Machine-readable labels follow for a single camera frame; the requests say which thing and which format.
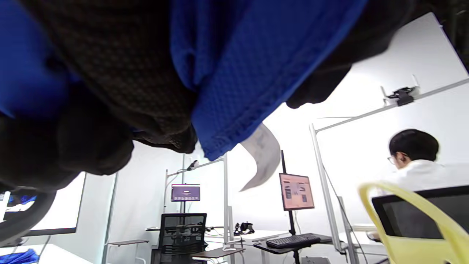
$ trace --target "blue mesh fabric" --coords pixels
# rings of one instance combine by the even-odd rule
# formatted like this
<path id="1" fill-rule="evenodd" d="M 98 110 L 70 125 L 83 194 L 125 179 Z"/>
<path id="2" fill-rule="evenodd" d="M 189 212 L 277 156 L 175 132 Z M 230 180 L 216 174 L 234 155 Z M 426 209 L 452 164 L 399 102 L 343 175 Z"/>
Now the blue mesh fabric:
<path id="1" fill-rule="evenodd" d="M 367 0 L 173 0 L 171 54 L 198 92 L 192 123 L 214 160 L 257 126 L 345 38 Z"/>

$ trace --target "eyeglasses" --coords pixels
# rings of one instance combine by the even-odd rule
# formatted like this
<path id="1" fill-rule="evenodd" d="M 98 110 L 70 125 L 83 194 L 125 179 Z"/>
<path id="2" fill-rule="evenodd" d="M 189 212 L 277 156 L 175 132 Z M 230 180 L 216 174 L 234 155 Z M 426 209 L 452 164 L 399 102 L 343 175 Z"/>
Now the eyeglasses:
<path id="1" fill-rule="evenodd" d="M 402 155 L 408 157 L 408 155 L 403 153 L 403 152 L 399 152 L 399 153 L 401 153 Z M 392 165 L 396 165 L 396 163 L 394 162 L 394 157 L 389 157 L 389 158 L 387 158 L 387 160 L 389 160 L 389 163 L 391 163 Z"/>

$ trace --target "display screen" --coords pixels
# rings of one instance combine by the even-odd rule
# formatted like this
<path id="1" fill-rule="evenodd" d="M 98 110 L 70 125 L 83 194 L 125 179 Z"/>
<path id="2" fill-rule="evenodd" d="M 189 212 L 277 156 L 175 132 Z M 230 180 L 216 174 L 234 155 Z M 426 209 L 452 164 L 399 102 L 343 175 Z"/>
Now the display screen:
<path id="1" fill-rule="evenodd" d="M 199 184 L 173 184 L 171 188 L 171 201 L 193 202 L 200 201 Z"/>
<path id="2" fill-rule="evenodd" d="M 74 233 L 83 194 L 85 172 L 80 173 L 67 187 L 58 190 L 55 200 L 44 218 L 25 236 Z M 28 195 L 3 194 L 0 201 L 1 220 L 21 214 L 34 203 L 36 197 Z"/>
<path id="3" fill-rule="evenodd" d="M 285 211 L 314 208 L 308 177 L 280 173 L 280 186 Z"/>

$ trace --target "white metal frame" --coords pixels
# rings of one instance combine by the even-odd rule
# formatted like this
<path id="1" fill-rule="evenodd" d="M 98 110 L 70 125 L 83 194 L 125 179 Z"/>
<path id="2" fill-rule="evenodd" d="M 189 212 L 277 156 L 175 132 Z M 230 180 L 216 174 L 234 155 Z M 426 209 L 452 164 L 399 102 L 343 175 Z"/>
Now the white metal frame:
<path id="1" fill-rule="evenodd" d="M 202 168 L 217 162 L 223 162 L 223 220 L 224 220 L 224 245 L 231 245 L 232 239 L 234 238 L 234 230 L 233 230 L 233 212 L 231 206 L 228 205 L 228 154 L 223 155 L 223 157 L 218 158 L 212 162 L 208 162 L 197 167 L 192 168 L 190 171 L 196 170 L 198 168 Z M 181 174 L 184 177 L 184 173 L 187 172 L 187 169 L 179 170 L 175 173 L 168 174 L 168 170 L 166 170 L 165 175 L 165 190 L 164 190 L 164 198 L 163 198 L 163 213 L 166 212 L 166 193 L 167 193 L 167 184 L 168 179 L 171 176 L 177 176 Z M 235 257 L 233 255 L 230 256 L 231 264 L 235 263 Z"/>
<path id="2" fill-rule="evenodd" d="M 463 79 L 459 82 L 455 82 L 455 83 L 447 85 L 447 86 L 443 86 L 441 88 L 432 90 L 430 92 L 415 95 L 414 100 L 416 101 L 416 100 L 419 100 L 419 99 L 422 99 L 422 98 L 425 98 L 425 97 L 428 97 L 428 96 L 431 96 L 431 95 L 434 95 L 434 94 L 438 94 L 438 93 L 441 93 L 441 92 L 444 92 L 444 91 L 459 87 L 459 86 L 467 84 L 467 83 L 469 83 L 469 78 Z M 359 116 L 356 116 L 356 117 L 352 117 L 352 118 L 347 119 L 345 121 L 338 122 L 338 123 L 335 123 L 335 124 L 332 124 L 332 125 L 320 128 L 320 129 L 315 129 L 314 124 L 310 124 L 310 133 L 311 133 L 311 138 L 313 140 L 314 151 L 315 151 L 315 154 L 316 154 L 316 162 L 318 164 L 319 178 L 321 180 L 321 187 L 322 187 L 323 194 L 324 194 L 324 201 L 325 201 L 325 205 L 326 205 L 327 218 L 329 220 L 329 226 L 331 227 L 333 245 L 334 245 L 334 247 L 337 251 L 343 251 L 345 248 L 342 248 L 341 244 L 340 244 L 339 230 L 337 228 L 337 223 L 335 221 L 334 208 L 333 208 L 333 205 L 332 205 L 331 194 L 329 192 L 329 187 L 328 187 L 328 184 L 327 184 L 327 178 L 326 178 L 325 170 L 324 170 L 324 164 L 322 162 L 321 153 L 319 151 L 318 133 L 321 132 L 321 131 L 324 131 L 324 130 L 327 130 L 327 129 L 330 129 L 330 128 L 333 128 L 333 127 L 336 127 L 336 126 L 339 126 L 339 125 L 342 125 L 342 124 L 350 123 L 352 121 L 359 120 L 359 119 L 362 119 L 362 118 L 367 117 L 367 116 L 371 116 L 371 115 L 374 115 L 374 114 L 377 114 L 377 113 L 387 111 L 389 109 L 393 109 L 395 107 L 398 107 L 398 105 L 397 104 L 392 104 L 392 105 L 384 106 L 382 108 L 373 110 L 371 112 L 368 112 L 368 113 L 365 113 L 365 114 L 362 114 L 362 115 L 359 115 Z M 347 229 L 346 232 L 349 233 L 351 231 L 351 227 L 347 228 L 348 225 L 345 225 L 345 227 Z M 347 244 L 349 245 L 348 249 L 349 249 L 349 254 L 350 254 L 350 261 L 351 261 L 351 264 L 354 264 L 355 261 L 358 260 L 358 258 L 357 258 L 357 255 L 356 255 L 356 251 L 353 248 L 354 244 L 351 240 L 350 235 L 347 236 L 347 240 L 348 240 Z"/>

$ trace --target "ear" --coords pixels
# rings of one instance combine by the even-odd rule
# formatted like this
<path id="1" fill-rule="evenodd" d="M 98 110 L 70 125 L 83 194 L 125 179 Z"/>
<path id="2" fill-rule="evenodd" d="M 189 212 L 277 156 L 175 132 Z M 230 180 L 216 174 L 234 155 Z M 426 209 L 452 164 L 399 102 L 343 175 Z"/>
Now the ear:
<path id="1" fill-rule="evenodd" d="M 402 162 L 405 162 L 407 157 L 402 152 L 396 152 L 396 158 Z"/>

